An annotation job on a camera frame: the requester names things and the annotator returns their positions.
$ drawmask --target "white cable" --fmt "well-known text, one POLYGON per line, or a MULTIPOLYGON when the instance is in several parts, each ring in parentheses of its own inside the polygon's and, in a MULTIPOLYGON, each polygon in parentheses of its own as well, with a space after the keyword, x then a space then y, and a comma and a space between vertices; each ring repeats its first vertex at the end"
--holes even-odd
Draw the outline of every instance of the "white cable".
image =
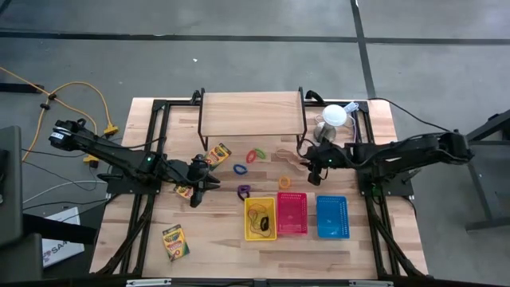
POLYGON ((356 120, 352 117, 352 116, 349 116, 352 120, 352 130, 354 131, 354 139, 352 140, 353 143, 356 142, 356 120))
POLYGON ((71 182, 69 182, 69 183, 62 183, 62 184, 59 184, 59 185, 57 185, 57 186, 50 187, 50 188, 48 188, 47 190, 42 191, 41 193, 39 193, 39 194, 37 194, 37 195, 32 196, 31 198, 29 198, 29 199, 25 200, 25 201, 23 202, 23 204, 25 204, 25 203, 27 203, 27 202, 31 201, 32 199, 38 198, 39 196, 41 196, 41 195, 45 194, 46 192, 50 192, 50 191, 55 190, 55 189, 57 189, 57 188, 65 187, 66 185, 74 184, 74 183, 101 183, 101 184, 104 184, 104 183, 106 183, 106 182, 104 182, 104 181, 99 181, 99 180, 97 180, 97 181, 96 181, 96 180, 78 180, 78 181, 75 181, 75 182, 73 182, 73 183, 71 183, 71 182))

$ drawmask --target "wooden shelf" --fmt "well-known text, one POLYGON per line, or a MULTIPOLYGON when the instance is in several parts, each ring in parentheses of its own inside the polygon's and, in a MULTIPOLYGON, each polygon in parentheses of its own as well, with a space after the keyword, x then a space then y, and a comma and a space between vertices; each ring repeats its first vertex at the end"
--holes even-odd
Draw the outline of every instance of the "wooden shelf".
POLYGON ((304 133, 300 92, 206 92, 199 133, 278 136, 304 133))

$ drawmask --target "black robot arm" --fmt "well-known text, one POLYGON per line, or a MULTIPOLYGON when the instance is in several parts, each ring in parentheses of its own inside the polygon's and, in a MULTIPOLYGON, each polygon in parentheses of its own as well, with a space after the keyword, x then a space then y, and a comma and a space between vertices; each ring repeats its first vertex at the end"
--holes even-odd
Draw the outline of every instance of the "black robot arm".
POLYGON ((200 204, 204 192, 219 188, 219 185, 215 183, 220 181, 209 175, 209 165, 203 160, 202 155, 196 155, 190 165, 181 160, 167 160, 165 154, 154 151, 132 151, 94 135, 84 125, 83 119, 65 122, 58 120, 49 141, 52 146, 61 150, 84 151, 118 167, 123 172, 122 175, 103 176, 102 179, 105 181, 125 176, 143 185, 150 185, 160 180, 184 187, 192 186, 194 188, 190 203, 192 207, 200 204))
POLYGON ((373 183, 396 174, 433 163, 464 164, 473 157, 465 136, 456 132, 429 133, 387 144, 346 143, 340 147, 329 141, 312 145, 302 163, 310 171, 308 181, 320 185, 325 168, 370 170, 373 183))

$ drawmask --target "concrete floor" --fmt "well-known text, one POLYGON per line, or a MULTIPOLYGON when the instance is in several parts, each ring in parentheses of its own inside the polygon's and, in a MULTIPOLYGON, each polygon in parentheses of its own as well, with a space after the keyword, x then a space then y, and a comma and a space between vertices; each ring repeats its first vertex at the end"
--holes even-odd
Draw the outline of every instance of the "concrete floor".
MULTIPOLYGON (((509 38, 510 2, 504 0, 359 0, 367 37, 509 38)), ((32 2, 13 0, 0 15, 0 28, 101 33, 216 35, 356 35, 348 0, 115 0, 32 2)), ((510 107, 510 50, 507 46, 369 45, 378 96, 394 100, 424 120, 469 132, 510 107)), ((0 65, 48 89, 88 81, 110 105, 124 128, 135 96, 190 96, 208 91, 314 89, 327 98, 367 98, 357 44, 217 41, 70 41, 0 39, 0 65)), ((14 81, 0 73, 0 81, 14 81)), ((99 97, 70 88, 60 97, 105 125, 99 97)), ((0 127, 22 128, 23 147, 35 132, 43 96, 2 94, 0 127)), ((61 153, 47 137, 58 119, 78 115, 54 105, 45 118, 38 151, 61 153)), ((431 132, 394 110, 399 138, 431 132)), ((30 155, 28 161, 69 179, 90 179, 77 159, 30 155)), ((100 165, 100 171, 106 164, 100 165)), ((24 197, 64 181, 24 166, 24 197)), ((467 167, 436 164, 413 179, 418 225, 430 274, 451 280, 510 285, 510 229, 467 234, 464 224, 483 213, 467 167)), ((32 204, 104 196, 76 187, 41 196, 32 204)), ((31 210, 52 214, 61 206, 31 210)), ((93 217, 90 213, 84 216, 93 217)), ((100 220, 100 213, 88 224, 100 220)), ((76 272, 86 272, 76 263, 76 272)))

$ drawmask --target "wooden table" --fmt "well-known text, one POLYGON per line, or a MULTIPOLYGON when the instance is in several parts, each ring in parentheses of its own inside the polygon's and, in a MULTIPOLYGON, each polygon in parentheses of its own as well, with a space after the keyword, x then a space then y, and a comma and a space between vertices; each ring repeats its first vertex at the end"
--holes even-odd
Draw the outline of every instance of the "wooden table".
MULTIPOLYGON (((143 143, 153 100, 133 99, 123 145, 143 143)), ((375 142, 384 144, 396 140, 389 104, 372 100, 369 109, 375 142)), ((321 112, 322 108, 307 108, 309 139, 316 125, 315 117, 321 112)), ((171 109, 168 140, 164 148, 169 158, 190 162, 196 154, 203 153, 197 127, 198 107, 171 109)), ((352 141, 352 136, 350 128, 339 128, 335 142, 343 145, 344 142, 352 141)), ((320 187, 315 187, 307 182, 306 171, 298 171, 275 155, 278 148, 295 151, 295 136, 215 137, 210 147, 220 142, 233 152, 212 172, 222 181, 220 189, 207 191, 202 204, 197 208, 191 208, 188 201, 175 194, 170 184, 165 184, 156 198, 143 269, 145 277, 376 278, 367 210, 364 199, 359 196, 354 170, 330 171, 328 179, 320 187), (254 147, 265 150, 269 154, 267 159, 251 163, 246 175, 234 174, 233 165, 244 163, 247 152, 254 147), (277 181, 282 175, 292 180, 292 186, 287 191, 305 192, 308 196, 308 235, 278 235, 278 239, 273 242, 245 241, 243 203, 236 195, 237 186, 251 185, 252 197, 276 197, 277 181), (317 237, 317 195, 347 197, 350 239, 324 240, 317 237), (181 224, 184 229, 190 254, 170 262, 163 246, 162 231, 175 223, 181 224)), ((103 267, 124 240, 133 198, 132 195, 121 195, 106 207, 91 271, 103 267)), ((417 268, 426 273, 412 207, 401 198, 389 197, 387 203, 396 242, 417 268)), ((134 265, 138 242, 134 246, 131 266, 134 265)), ((389 270, 386 244, 382 243, 381 247, 386 269, 389 270)))

